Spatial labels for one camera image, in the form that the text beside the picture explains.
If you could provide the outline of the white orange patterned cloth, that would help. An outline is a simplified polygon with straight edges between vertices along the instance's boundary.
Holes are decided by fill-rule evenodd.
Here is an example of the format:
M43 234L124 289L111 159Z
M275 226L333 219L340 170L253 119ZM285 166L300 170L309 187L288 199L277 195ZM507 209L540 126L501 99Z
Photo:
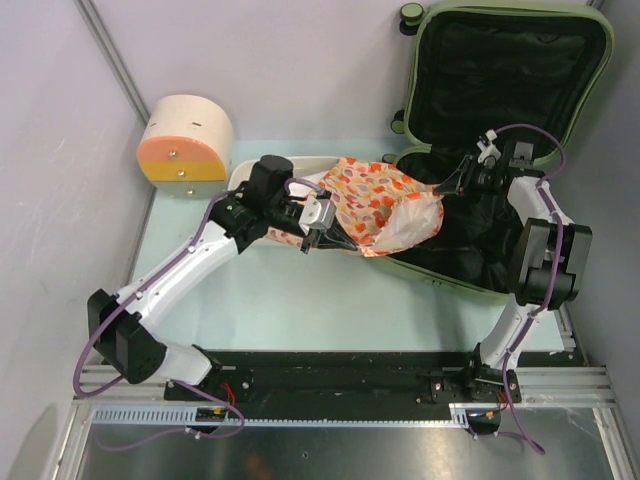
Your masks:
M434 187L391 164L341 157L305 179L331 192L336 219L361 256L408 250L442 228L444 205Z

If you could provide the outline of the white rectangular plastic basin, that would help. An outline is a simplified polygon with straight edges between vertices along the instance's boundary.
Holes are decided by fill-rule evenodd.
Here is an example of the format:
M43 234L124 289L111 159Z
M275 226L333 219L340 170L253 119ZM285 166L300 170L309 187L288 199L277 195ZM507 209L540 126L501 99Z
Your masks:
M308 198L330 198L336 207L331 227L342 226L338 220L337 206L328 187L323 187L320 183L320 194L302 199L288 197L285 183L293 177L323 171L328 173L336 163L337 159L329 156L264 155L257 160L245 161L235 168L229 180L229 187L235 192L238 204L268 224L263 237L265 242L292 245L299 249L305 234L298 220Z

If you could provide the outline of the green hard-shell suitcase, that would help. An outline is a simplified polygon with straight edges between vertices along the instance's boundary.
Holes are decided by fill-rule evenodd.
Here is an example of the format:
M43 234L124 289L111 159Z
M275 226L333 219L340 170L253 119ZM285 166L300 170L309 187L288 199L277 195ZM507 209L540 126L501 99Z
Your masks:
M478 137L502 128L499 148L532 145L533 165L568 143L614 49L614 30L585 4L543 1L411 2L400 32L414 40L405 106L391 123L408 147L389 163L437 184ZM522 231L500 195L447 197L440 232L384 259L396 275L489 304L507 299L507 268Z

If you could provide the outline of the cream drawer box orange fronts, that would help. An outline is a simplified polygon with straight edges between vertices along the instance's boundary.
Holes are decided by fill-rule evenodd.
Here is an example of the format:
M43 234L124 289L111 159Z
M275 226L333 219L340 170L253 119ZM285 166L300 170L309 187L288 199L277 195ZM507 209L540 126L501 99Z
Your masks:
M157 101L136 158L158 190L175 198L207 199L224 189L233 143L232 122L217 103L169 95Z

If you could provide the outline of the plain white garment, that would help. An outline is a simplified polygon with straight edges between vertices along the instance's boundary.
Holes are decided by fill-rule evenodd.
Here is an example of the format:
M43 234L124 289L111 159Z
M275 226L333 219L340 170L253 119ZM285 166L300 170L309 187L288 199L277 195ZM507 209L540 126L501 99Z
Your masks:
M303 177L293 177L285 183L285 191L288 197L307 198L309 195L317 196L322 192L320 186L326 171L306 175Z

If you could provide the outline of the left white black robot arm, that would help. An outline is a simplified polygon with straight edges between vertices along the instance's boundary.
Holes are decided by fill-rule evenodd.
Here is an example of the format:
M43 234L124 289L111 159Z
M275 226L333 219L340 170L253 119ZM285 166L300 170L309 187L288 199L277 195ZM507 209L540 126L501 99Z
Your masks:
M358 249L339 224L330 192L295 177L292 161L264 155L236 189L211 201L172 257L115 294L99 289L89 297L91 348L130 384L158 375L184 382L199 399L214 397L221 376L213 360L195 345L162 338L160 325L186 293L271 229L299 238L302 252Z

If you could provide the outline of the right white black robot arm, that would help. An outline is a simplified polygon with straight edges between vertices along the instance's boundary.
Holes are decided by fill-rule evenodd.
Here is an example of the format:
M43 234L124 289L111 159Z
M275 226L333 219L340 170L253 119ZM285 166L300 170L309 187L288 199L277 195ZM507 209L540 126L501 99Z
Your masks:
M539 317L577 296L593 233L562 211L542 172L515 159L503 160L494 145L483 147L476 157L465 156L435 192L503 196L523 225L509 263L507 304L456 376L469 399L484 401L497 390L511 391L509 376Z

